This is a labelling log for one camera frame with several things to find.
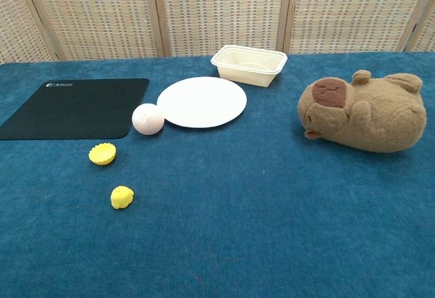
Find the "white round paper plate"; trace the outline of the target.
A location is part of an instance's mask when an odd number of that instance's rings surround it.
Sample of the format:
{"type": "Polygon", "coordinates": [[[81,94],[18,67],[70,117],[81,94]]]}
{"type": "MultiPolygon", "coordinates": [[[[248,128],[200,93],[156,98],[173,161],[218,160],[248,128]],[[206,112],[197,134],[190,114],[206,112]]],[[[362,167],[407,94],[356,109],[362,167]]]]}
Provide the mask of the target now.
{"type": "Polygon", "coordinates": [[[164,89],[157,99],[167,121],[201,129],[234,120],[246,105],[247,95],[238,84],[216,77],[180,80],[164,89]]]}

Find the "yellow scalloped round cup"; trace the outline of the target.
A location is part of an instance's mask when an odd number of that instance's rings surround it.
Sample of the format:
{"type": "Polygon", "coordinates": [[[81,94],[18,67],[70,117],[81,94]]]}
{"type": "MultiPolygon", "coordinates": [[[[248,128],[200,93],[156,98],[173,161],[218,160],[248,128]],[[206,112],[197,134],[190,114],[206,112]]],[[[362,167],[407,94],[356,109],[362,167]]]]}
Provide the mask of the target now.
{"type": "Polygon", "coordinates": [[[88,153],[88,158],[96,165],[108,165],[116,157],[116,147],[111,143],[94,146],[88,153]]]}

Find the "blue table cloth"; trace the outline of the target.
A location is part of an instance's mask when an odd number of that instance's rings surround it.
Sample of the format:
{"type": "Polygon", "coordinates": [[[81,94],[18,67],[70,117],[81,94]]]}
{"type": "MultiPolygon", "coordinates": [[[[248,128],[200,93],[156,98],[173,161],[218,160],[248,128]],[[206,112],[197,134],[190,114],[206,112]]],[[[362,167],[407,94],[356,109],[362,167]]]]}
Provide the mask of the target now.
{"type": "Polygon", "coordinates": [[[0,141],[0,298],[435,298],[435,53],[292,55],[214,129],[0,141]],[[309,140],[316,79],[407,72],[428,123],[409,150],[309,140]],[[133,202],[111,206],[127,186],[133,202]]]}

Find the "brown capybara plush toy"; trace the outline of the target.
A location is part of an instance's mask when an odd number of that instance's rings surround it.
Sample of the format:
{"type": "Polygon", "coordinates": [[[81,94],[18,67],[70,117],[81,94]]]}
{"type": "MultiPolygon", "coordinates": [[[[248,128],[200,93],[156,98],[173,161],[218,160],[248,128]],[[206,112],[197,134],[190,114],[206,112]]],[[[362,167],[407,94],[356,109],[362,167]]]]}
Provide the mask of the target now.
{"type": "Polygon", "coordinates": [[[410,148],[427,124],[422,85],[422,79],[411,73],[374,78],[365,69],[357,70],[350,82],[318,79],[298,101],[304,135],[369,152],[410,148]]]}

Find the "woven wooden folding screen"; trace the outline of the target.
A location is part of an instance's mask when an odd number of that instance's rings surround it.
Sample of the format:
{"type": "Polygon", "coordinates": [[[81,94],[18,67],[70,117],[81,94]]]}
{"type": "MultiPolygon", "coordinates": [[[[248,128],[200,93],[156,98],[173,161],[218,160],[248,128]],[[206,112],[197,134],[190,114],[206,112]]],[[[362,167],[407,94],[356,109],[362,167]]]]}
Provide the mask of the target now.
{"type": "Polygon", "coordinates": [[[0,64],[212,55],[435,52],[435,0],[0,0],[0,64]]]}

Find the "small yellow toy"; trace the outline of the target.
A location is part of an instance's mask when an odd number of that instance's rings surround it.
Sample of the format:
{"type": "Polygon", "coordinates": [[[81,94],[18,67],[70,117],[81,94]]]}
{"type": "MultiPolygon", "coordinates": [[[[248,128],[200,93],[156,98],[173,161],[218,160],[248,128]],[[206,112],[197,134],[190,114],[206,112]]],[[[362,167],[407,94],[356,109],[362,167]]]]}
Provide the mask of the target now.
{"type": "Polygon", "coordinates": [[[133,202],[134,192],[127,186],[117,186],[112,190],[110,200],[114,209],[124,209],[133,202]]]}

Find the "cream rectangular plastic container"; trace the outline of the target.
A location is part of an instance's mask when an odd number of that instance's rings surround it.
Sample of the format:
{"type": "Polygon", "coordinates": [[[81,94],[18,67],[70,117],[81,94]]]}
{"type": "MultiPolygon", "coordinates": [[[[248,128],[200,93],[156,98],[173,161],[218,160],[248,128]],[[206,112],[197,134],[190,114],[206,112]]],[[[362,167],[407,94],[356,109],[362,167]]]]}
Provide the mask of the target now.
{"type": "Polygon", "coordinates": [[[288,60],[285,53],[225,45],[211,58],[221,78],[267,88],[288,60]]]}

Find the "black mouse pad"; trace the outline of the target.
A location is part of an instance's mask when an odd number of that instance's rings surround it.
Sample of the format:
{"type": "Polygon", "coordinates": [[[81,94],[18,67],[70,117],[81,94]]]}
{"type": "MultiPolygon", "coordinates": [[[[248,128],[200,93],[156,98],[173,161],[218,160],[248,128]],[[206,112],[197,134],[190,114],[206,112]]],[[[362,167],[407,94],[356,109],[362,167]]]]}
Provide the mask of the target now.
{"type": "Polygon", "coordinates": [[[0,125],[0,140],[122,138],[148,84],[147,78],[44,82],[0,125]]]}

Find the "pale pink textured ball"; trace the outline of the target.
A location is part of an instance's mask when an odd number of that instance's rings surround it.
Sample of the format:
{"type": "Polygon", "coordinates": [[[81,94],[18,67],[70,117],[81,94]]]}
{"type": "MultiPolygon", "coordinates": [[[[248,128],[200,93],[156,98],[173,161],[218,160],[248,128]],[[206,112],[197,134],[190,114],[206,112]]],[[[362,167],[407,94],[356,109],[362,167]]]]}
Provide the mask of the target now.
{"type": "Polygon", "coordinates": [[[132,124],[139,133],[154,135],[163,128],[164,116],[156,105],[144,103],[133,111],[132,124]]]}

